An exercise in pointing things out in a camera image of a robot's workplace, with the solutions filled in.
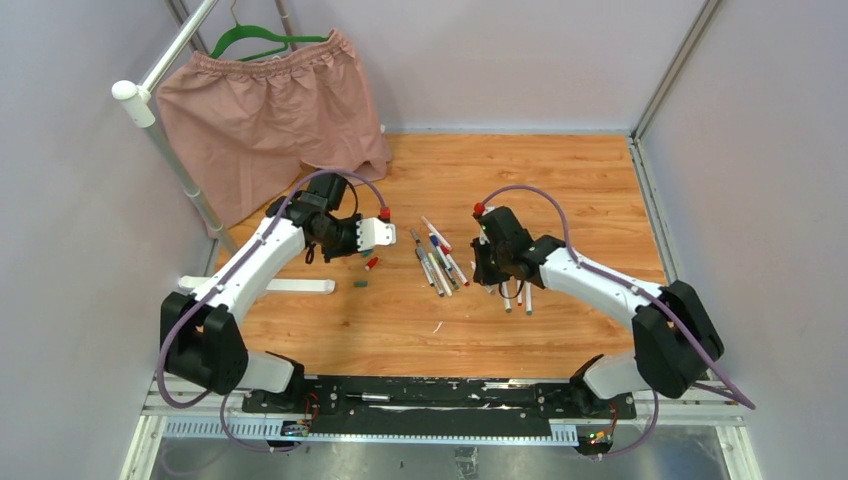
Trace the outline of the teal capped white marker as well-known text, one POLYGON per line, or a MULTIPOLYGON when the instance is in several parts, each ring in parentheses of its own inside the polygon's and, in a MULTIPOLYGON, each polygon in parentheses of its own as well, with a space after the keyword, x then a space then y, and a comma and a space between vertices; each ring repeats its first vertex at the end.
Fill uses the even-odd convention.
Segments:
POLYGON ((524 286, 524 307, 528 316, 533 314, 533 288, 530 283, 524 286))

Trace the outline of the red pen cap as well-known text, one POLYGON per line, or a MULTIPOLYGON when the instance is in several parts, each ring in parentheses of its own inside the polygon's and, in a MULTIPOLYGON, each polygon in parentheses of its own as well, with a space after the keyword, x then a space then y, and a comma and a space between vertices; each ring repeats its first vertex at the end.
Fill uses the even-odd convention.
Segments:
POLYGON ((366 263, 366 265, 365 265, 364 269, 365 269, 366 271, 370 271, 371 269, 373 269, 373 268, 374 268, 374 267, 378 264, 378 262, 379 262, 379 258, 378 258, 378 257, 371 258, 371 259, 370 259, 370 260, 366 263))

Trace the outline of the green capped white marker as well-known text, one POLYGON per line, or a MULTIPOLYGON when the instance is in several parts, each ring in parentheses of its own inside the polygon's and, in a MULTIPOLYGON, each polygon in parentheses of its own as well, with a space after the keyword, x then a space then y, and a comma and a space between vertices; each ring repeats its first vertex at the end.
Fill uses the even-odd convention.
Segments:
POLYGON ((512 312, 512 303, 511 303, 511 299, 510 299, 509 295, 504 294, 504 293, 500 293, 500 296, 501 296, 502 301, 503 301, 505 312, 511 313, 512 312))

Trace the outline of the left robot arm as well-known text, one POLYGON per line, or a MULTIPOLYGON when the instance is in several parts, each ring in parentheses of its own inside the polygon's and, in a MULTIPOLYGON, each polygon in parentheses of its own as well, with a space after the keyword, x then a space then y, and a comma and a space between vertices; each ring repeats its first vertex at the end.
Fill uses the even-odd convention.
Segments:
POLYGON ((268 400, 283 413, 304 405, 306 386, 295 379, 301 365, 280 354, 249 350, 240 324, 271 280, 301 252, 319 246, 332 260, 369 249, 362 233, 371 219, 359 212, 344 219, 333 214, 357 177, 340 169, 307 175, 268 207, 251 240, 221 270, 191 292, 172 292, 163 300, 156 382, 167 403, 189 405, 168 392, 165 376, 172 374, 204 394, 268 391, 268 400))

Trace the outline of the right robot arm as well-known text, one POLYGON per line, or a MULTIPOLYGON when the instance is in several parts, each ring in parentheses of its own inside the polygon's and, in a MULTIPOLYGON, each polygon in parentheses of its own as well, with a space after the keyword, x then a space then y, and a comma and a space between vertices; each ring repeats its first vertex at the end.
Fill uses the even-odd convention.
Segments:
POLYGON ((533 238, 508 207, 478 204, 480 234, 471 242, 473 279, 500 286, 514 279, 575 297, 621 323, 633 335, 633 351, 599 354, 569 379, 573 408, 596 417, 624 393, 653 390, 679 398, 721 358, 724 344, 695 289, 676 280, 642 281, 601 265, 565 241, 533 238))

